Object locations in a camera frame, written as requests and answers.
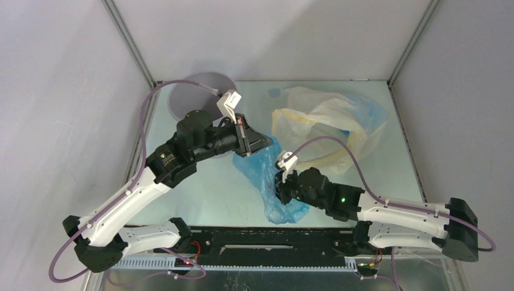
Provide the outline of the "grey plastic trash bin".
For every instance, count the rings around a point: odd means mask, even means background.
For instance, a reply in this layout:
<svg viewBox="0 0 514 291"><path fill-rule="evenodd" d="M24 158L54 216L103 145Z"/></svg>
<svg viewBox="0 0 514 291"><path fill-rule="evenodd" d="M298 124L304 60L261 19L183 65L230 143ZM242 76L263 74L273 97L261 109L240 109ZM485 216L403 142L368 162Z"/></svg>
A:
<svg viewBox="0 0 514 291"><path fill-rule="evenodd" d="M194 73L187 76L186 80L218 89L221 94L237 89L232 79L218 72ZM177 122L184 119L186 114L191 111L203 110L210 114L213 126L217 127L223 119L223 115L216 105L218 100L218 97L198 86L180 83L172 88L167 102L168 110Z"/></svg>

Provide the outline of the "yellowish translucent trash bag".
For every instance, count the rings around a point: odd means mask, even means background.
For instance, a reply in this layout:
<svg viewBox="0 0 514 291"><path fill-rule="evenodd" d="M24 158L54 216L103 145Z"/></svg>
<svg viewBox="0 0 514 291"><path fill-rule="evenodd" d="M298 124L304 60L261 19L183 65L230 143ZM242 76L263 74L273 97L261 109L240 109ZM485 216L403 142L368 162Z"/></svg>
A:
<svg viewBox="0 0 514 291"><path fill-rule="evenodd" d="M286 105L272 113L272 135L288 152L312 142L297 155L299 171L315 167L325 175L342 175L353 161L328 137L341 140L356 159L362 159L379 144L389 119L388 110L361 95L307 87L285 89L283 94Z"/></svg>

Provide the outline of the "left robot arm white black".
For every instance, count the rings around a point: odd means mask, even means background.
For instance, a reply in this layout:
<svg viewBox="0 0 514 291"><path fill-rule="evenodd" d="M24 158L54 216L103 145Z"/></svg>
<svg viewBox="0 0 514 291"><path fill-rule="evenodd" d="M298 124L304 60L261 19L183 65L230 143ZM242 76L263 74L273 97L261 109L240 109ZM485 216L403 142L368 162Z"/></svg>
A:
<svg viewBox="0 0 514 291"><path fill-rule="evenodd" d="M88 216L70 215L63 221L79 261L99 273L135 253L160 248L187 251L192 232L181 218L153 226L126 224L152 201L195 174L198 162L227 152L246 158L272 144L273 140L253 129L242 114L213 125L208 112L189 112L178 121L174 135L146 158L144 168L125 189Z"/></svg>

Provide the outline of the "blue translucent trash bag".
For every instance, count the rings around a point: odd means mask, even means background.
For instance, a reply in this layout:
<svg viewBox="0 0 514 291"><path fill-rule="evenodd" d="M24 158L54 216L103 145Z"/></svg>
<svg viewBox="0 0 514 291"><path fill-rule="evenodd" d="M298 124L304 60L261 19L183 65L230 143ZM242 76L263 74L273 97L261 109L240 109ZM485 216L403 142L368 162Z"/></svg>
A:
<svg viewBox="0 0 514 291"><path fill-rule="evenodd" d="M276 158L282 152L275 136L270 137L273 144L249 157L233 155L232 164L260 193L264 206L264 215L273 224L297 224L310 210L303 202L290 201L281 204L275 195L275 175L278 169L275 167Z"/></svg>

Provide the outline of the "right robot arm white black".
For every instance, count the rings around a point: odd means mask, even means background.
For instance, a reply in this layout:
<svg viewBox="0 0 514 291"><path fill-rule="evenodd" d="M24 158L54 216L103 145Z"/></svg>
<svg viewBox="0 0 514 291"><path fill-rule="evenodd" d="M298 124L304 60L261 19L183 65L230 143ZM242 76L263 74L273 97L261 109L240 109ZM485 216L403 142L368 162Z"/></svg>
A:
<svg viewBox="0 0 514 291"><path fill-rule="evenodd" d="M279 171L275 195L284 205L293 200L325 211L338 221L354 221L352 250L369 253L389 247L428 248L464 262L479 260L478 218L459 198L447 204L380 203L359 187L329 181L316 168L301 173Z"/></svg>

